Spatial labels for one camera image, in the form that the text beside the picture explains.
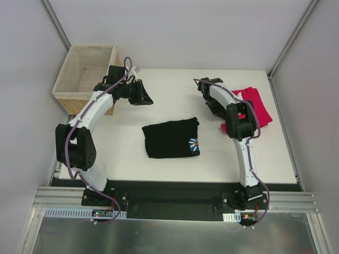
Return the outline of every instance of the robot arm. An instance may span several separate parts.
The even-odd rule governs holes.
[[[123,78],[124,67],[110,66],[106,83],[98,83],[91,99],[81,112],[67,125],[59,124],[56,128],[56,150],[57,160],[66,163],[65,144],[67,136],[75,127],[68,143],[68,158],[71,168],[76,174],[81,176],[89,183],[87,188],[103,191],[107,184],[107,178],[102,170],[95,163],[96,150],[92,139],[92,133],[99,120],[120,98],[128,98],[132,105],[152,105],[153,101],[146,93],[142,80],[128,83],[124,81],[108,93],[103,94]]]
[[[263,195],[261,183],[253,174],[256,174],[253,153],[253,136],[256,130],[254,115],[249,106],[242,102],[243,99],[228,90],[221,79],[203,78],[197,85],[211,112],[226,120],[227,133],[236,147],[240,170],[240,194],[236,197],[237,204],[234,207],[244,208],[246,202]]]

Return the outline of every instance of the gray wall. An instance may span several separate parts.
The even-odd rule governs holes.
[[[310,0],[50,0],[72,44],[141,68],[269,70]]]
[[[325,228],[339,253],[338,1],[320,1],[273,85],[305,189],[317,194]]]
[[[51,91],[65,59],[38,0],[0,3],[0,253],[16,253],[66,113]]]

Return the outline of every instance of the white tabletop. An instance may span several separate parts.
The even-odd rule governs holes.
[[[142,69],[152,106],[132,106],[119,100],[113,116],[104,116],[93,133],[96,162],[110,180],[238,182],[235,146],[221,129],[224,120],[205,105],[193,78],[221,78],[230,89],[257,88],[273,118],[254,140],[259,177],[267,183],[296,183],[274,100],[264,71]],[[191,158],[151,159],[145,150],[142,127],[197,117],[200,155]],[[166,135],[160,140],[166,145]],[[69,179],[65,166],[59,178]]]

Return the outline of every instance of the basket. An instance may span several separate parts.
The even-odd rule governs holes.
[[[72,45],[53,88],[54,97],[70,115],[80,113],[93,88],[108,74],[109,65],[122,66],[114,45]],[[106,115],[112,115],[111,107]]]

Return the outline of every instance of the cable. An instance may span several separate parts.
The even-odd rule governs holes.
[[[253,165],[252,165],[252,160],[251,160],[251,150],[249,148],[249,142],[252,140],[252,139],[257,139],[260,137],[261,135],[261,129],[260,129],[260,124],[259,124],[259,120],[255,114],[255,111],[252,107],[252,105],[248,102],[248,101],[245,101],[243,99],[238,99],[234,93],[232,93],[230,90],[228,90],[226,87],[223,87],[223,86],[220,86],[218,84],[215,84],[215,83],[212,83],[212,82],[209,82],[207,80],[201,80],[201,79],[197,79],[197,78],[194,78],[193,79],[194,82],[198,85],[199,82],[202,82],[202,83],[206,83],[206,84],[209,84],[211,86],[216,86],[216,87],[219,87],[221,88],[222,90],[226,91],[234,100],[238,101],[238,102],[243,102],[245,103],[249,109],[251,110],[253,116],[254,116],[254,119],[255,119],[255,123],[257,125],[257,129],[258,129],[258,134],[256,136],[253,136],[253,137],[250,137],[249,139],[247,139],[246,141],[246,146],[247,146],[247,154],[248,154],[248,162],[249,162],[249,170],[251,171],[252,175],[254,176],[254,178],[259,182],[261,183],[265,190],[267,191],[267,207],[265,209],[265,212],[263,213],[263,215],[260,217],[260,219],[255,223],[255,225],[258,225],[258,223],[260,223],[263,218],[266,216],[267,214],[267,211],[269,210],[269,206],[270,206],[270,191],[269,191],[269,188],[267,187],[267,185],[260,180],[260,178],[257,176],[257,174],[254,172],[254,169],[253,169]]]
[[[131,83],[133,83],[134,81],[136,81],[136,77],[135,77],[134,75],[130,76],[130,77],[127,79],[127,82],[128,82],[130,79],[133,79]]]

